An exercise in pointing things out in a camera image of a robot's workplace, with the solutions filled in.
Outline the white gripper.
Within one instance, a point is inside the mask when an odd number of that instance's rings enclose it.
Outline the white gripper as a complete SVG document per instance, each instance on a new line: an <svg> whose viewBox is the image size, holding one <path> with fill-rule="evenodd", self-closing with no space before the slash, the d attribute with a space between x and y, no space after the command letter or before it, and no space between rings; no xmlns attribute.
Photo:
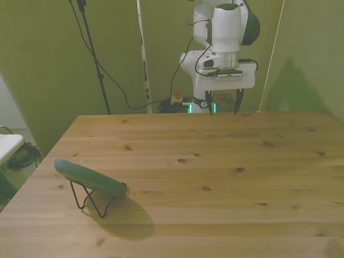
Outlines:
<svg viewBox="0 0 344 258"><path fill-rule="evenodd" d="M244 90L250 89L255 85L255 62L240 63L237 70L242 74L236 75L220 75L219 77L205 77L196 75L195 89L197 90L236 90L236 100L234 103L234 114L239 111ZM213 92L205 92L205 100L210 115L213 115Z"/></svg>

